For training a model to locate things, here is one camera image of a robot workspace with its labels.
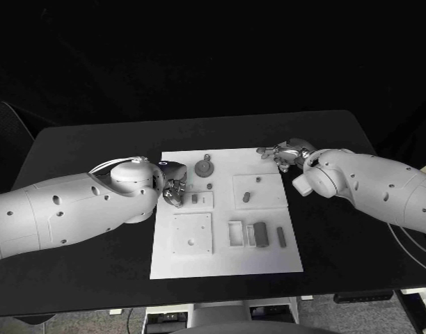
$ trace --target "small hole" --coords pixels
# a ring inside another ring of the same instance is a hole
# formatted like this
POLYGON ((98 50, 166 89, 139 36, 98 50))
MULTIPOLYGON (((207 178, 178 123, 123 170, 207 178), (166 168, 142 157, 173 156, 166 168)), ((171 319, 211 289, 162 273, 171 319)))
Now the small hole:
POLYGON ((52 196, 52 202, 54 202, 57 205, 61 204, 62 201, 61 201, 60 196, 57 196, 57 195, 52 196))

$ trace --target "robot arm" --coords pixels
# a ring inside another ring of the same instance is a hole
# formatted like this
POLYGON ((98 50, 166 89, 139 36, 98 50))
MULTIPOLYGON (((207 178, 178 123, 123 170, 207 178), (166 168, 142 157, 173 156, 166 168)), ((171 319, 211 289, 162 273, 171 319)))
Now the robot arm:
POLYGON ((293 138, 259 149, 263 159, 276 156, 280 170, 303 169, 293 186, 303 196, 313 191, 344 197, 378 220, 426 233, 426 174, 401 162, 351 150, 315 150, 293 138))
POLYGON ((58 177, 0 194, 0 259, 19 253, 67 246, 145 221, 163 195, 182 205, 186 166, 137 157, 111 173, 58 177))

